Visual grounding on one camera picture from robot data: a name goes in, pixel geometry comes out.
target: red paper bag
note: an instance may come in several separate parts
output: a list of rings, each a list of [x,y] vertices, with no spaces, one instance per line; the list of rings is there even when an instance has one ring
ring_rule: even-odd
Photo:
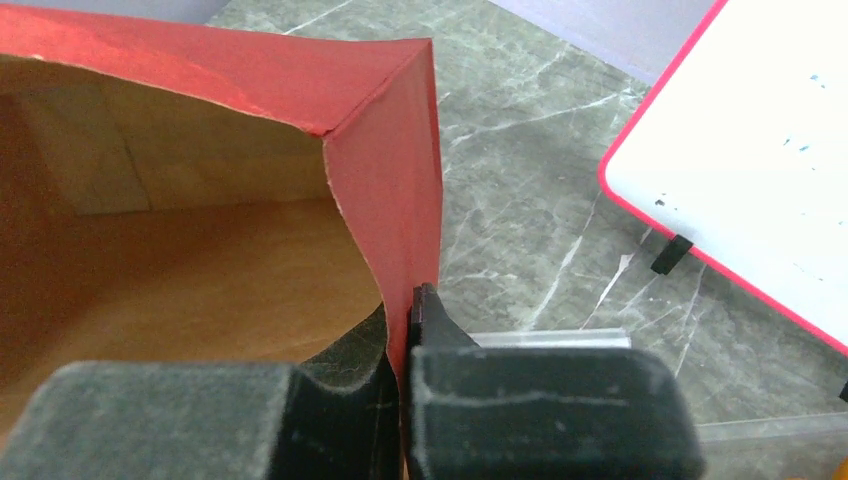
[[[429,40],[0,6],[0,434],[79,359],[301,361],[438,278]]]

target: black plastic foot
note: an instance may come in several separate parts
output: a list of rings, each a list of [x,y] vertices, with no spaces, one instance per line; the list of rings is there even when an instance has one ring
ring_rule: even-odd
[[[651,270],[660,275],[668,275],[680,260],[689,253],[689,250],[692,248],[692,242],[686,240],[680,235],[675,235],[674,238],[669,240],[668,245],[665,246],[662,252],[657,256],[657,259],[654,260],[654,263],[651,265]]]

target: clear plastic strip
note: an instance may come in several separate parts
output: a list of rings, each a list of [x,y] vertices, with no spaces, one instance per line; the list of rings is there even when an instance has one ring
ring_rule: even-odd
[[[735,441],[848,437],[848,413],[711,423],[699,425],[697,430],[701,443],[707,448]]]
[[[623,328],[470,334],[485,348],[630,348]]]

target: white veining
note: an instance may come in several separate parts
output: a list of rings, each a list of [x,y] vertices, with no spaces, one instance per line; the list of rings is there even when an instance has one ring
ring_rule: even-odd
[[[565,257],[562,258],[562,262],[559,264],[559,270],[557,270],[556,276],[554,277],[554,281],[551,282],[551,286],[548,288],[547,293],[545,293],[545,297],[539,303],[539,305],[533,310],[533,313],[530,314],[527,318],[521,320],[518,325],[516,325],[516,330],[521,332],[528,332],[536,328],[536,324],[539,321],[539,315],[548,307],[548,303],[556,293],[557,288],[559,287],[559,281],[562,278],[562,272],[565,271],[566,267],[574,260],[574,254],[577,253],[577,249],[580,248],[580,243],[583,241],[583,235],[577,237],[574,242],[571,244],[571,248],[565,254]]]
[[[335,7],[333,7],[333,8],[331,8],[331,9],[327,10],[326,12],[322,13],[321,15],[318,15],[317,17],[313,18],[312,20],[309,20],[308,22],[301,23],[300,25],[298,25],[298,26],[296,26],[296,27],[294,27],[294,28],[291,28],[291,29],[287,30],[287,31],[285,32],[285,34],[286,34],[286,35],[290,35],[290,34],[292,34],[292,33],[296,32],[296,31],[298,31],[298,30],[300,30],[300,29],[302,29],[302,28],[304,28],[304,27],[308,27],[308,26],[312,25],[313,23],[317,22],[318,20],[321,20],[322,18],[326,17],[327,15],[329,15],[329,14],[331,14],[331,13],[335,12],[336,10],[338,10],[338,9],[340,9],[340,8],[344,8],[344,7],[348,6],[348,5],[350,5],[352,2],[353,2],[353,0],[347,0],[347,1],[346,1],[346,2],[344,2],[344,3],[340,3],[339,5],[336,5]]]
[[[460,135],[460,136],[454,138],[453,140],[451,140],[450,144],[448,144],[448,149],[456,148],[462,142],[464,142],[464,141],[468,140],[469,138],[474,137],[476,135],[480,135],[481,133],[498,132],[498,131],[501,131],[501,130],[506,130],[506,129],[509,129],[509,128],[517,127],[519,125],[526,125],[528,123],[548,120],[550,118],[554,118],[554,117],[557,117],[559,115],[564,115],[566,113],[573,113],[573,112],[577,112],[577,111],[580,111],[580,110],[586,110],[588,108],[599,107],[601,105],[606,104],[607,102],[609,102],[610,100],[612,100],[614,98],[618,98],[618,95],[619,95],[618,92],[611,93],[611,94],[609,94],[609,95],[607,95],[603,98],[599,98],[598,100],[595,100],[593,102],[589,102],[585,105],[578,105],[576,107],[566,108],[566,109],[563,109],[563,110],[548,113],[548,114],[541,115],[541,116],[538,116],[538,117],[531,117],[531,118],[527,118],[527,119],[524,119],[524,120],[518,120],[518,121],[515,121],[515,122],[511,122],[511,123],[495,125],[493,127],[478,126],[476,128],[476,130],[474,130],[473,132],[467,133],[465,135]]]
[[[592,206],[589,208],[589,215],[586,218],[586,223],[583,224],[583,230],[580,231],[580,235],[576,240],[574,240],[574,242],[571,243],[571,248],[569,248],[568,252],[565,253],[565,256],[559,264],[559,270],[557,270],[554,280],[551,282],[551,286],[548,288],[548,291],[545,293],[542,301],[536,306],[533,312],[528,317],[519,321],[518,325],[516,325],[517,330],[526,332],[536,328],[536,324],[539,322],[539,315],[541,315],[548,307],[548,303],[553,298],[557,288],[559,288],[559,282],[562,279],[563,272],[565,272],[565,269],[571,264],[571,261],[574,260],[574,255],[577,253],[577,249],[580,248],[580,244],[583,242],[583,235],[589,228],[589,224],[592,223],[592,219],[595,218],[595,208],[597,207],[598,200],[600,198],[601,192],[599,191],[595,195],[595,199],[592,201]]]
[[[707,264],[704,264],[701,266],[701,272],[698,273],[698,282],[695,284],[695,291],[692,293],[692,298],[689,300],[689,304],[686,306],[686,311],[680,318],[681,322],[686,322],[686,320],[689,319],[689,316],[692,315],[692,309],[695,307],[695,301],[698,300],[698,293],[701,291],[701,283],[704,281],[704,273],[706,271]],[[680,361],[677,362],[677,368],[674,369],[675,378],[680,374],[680,369],[683,368],[683,360],[686,358],[686,354],[689,353],[689,347],[692,345],[692,339],[695,337],[695,332],[698,330],[698,323],[700,320],[700,315],[695,317],[695,324],[692,325],[692,331],[689,332],[689,338],[686,340],[686,346],[684,346],[683,351],[680,352]]]

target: marble floor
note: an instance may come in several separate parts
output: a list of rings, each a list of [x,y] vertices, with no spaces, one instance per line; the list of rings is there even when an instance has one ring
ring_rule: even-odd
[[[600,193],[646,85],[486,0],[233,0],[211,24],[434,38],[440,293],[468,331],[624,327],[699,424],[845,411],[848,359],[693,258],[656,276],[664,238]]]

